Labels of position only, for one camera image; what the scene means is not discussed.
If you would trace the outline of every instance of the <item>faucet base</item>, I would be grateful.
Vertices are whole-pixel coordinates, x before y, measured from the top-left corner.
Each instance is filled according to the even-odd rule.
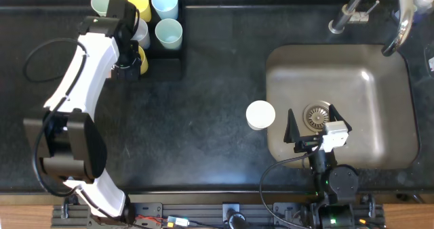
[[[340,30],[336,30],[335,28],[333,28],[333,20],[331,20],[328,24],[328,29],[330,30],[330,32],[334,33],[334,34],[341,34],[344,32],[345,27],[343,27]]]

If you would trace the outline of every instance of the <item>yellow cup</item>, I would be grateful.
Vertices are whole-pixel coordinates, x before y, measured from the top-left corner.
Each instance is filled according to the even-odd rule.
[[[142,18],[145,22],[151,21],[151,7],[149,5],[149,0],[128,1],[136,6],[138,11],[140,12],[140,18]]]
[[[146,59],[146,56],[141,46],[138,47],[138,53],[140,54],[140,59],[142,60],[142,65],[140,66],[140,74],[143,74],[148,70],[148,60]]]

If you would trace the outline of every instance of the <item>cup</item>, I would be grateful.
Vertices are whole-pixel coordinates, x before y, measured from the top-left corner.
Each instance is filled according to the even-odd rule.
[[[92,9],[100,16],[106,16],[110,0],[90,0]]]
[[[155,27],[155,36],[166,49],[180,49],[182,26],[177,20],[164,19]]]
[[[140,65],[140,74],[143,74],[148,70],[148,60],[146,59],[146,56],[141,46],[138,47],[138,53],[140,54],[140,59],[142,60],[142,64]]]
[[[163,19],[178,19],[178,0],[151,0],[152,6]]]
[[[139,18],[136,34],[134,34],[131,40],[136,40],[143,49],[148,49],[149,46],[151,45],[151,39],[149,38],[149,32],[148,32],[148,25],[142,18]]]
[[[140,12],[140,18],[145,22],[151,21],[151,7],[149,6],[149,0],[128,0],[134,4]]]
[[[247,123],[255,131],[269,127],[276,118],[273,106],[263,100],[258,100],[249,105],[245,112]]]

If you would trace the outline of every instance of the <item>stainless steel sink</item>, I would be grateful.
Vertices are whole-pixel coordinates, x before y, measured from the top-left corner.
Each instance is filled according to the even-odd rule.
[[[336,160],[356,168],[411,165],[418,138],[406,63],[381,45],[287,45],[267,60],[267,101],[276,110],[268,145],[277,161],[300,156],[285,144],[288,109],[302,136],[328,121],[328,104],[353,127]],[[301,161],[288,164],[302,167]]]

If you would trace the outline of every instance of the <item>white cup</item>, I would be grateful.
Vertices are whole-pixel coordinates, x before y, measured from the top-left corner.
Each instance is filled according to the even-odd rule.
[[[100,16],[106,16],[110,0],[90,0],[92,9]]]
[[[155,27],[155,36],[166,49],[180,49],[182,26],[177,20],[164,19]]]
[[[136,34],[131,38],[131,40],[136,40],[143,49],[148,49],[151,45],[151,39],[149,38],[148,32],[148,24],[146,24],[146,22],[142,18],[139,18]]]
[[[247,107],[245,117],[247,118],[249,127],[258,131],[273,124],[276,112],[270,103],[258,100]]]
[[[152,6],[163,19],[178,19],[178,0],[151,0]]]

